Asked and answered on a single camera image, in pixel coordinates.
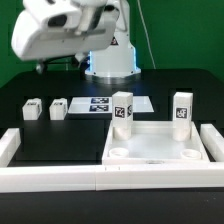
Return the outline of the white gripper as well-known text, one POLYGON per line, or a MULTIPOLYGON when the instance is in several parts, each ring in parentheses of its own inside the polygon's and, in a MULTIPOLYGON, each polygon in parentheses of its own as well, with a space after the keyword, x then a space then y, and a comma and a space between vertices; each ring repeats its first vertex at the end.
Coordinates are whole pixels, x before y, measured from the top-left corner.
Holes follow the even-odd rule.
MULTIPOLYGON (((81 66, 91 50, 106 49, 114 36, 119 12, 104 6, 25 6, 19 14, 11 46, 22 61, 75 55, 81 66)), ((36 72, 48 66, 39 61, 36 72)))

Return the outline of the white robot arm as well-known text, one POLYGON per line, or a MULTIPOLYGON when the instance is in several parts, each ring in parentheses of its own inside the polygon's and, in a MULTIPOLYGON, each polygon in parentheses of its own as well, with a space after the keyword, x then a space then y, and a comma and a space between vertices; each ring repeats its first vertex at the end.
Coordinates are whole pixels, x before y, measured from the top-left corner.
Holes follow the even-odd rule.
POLYGON ((85 74, 98 80, 141 73, 130 42, 127 0, 23 0, 23 6, 11 39, 21 60, 88 59, 85 74))

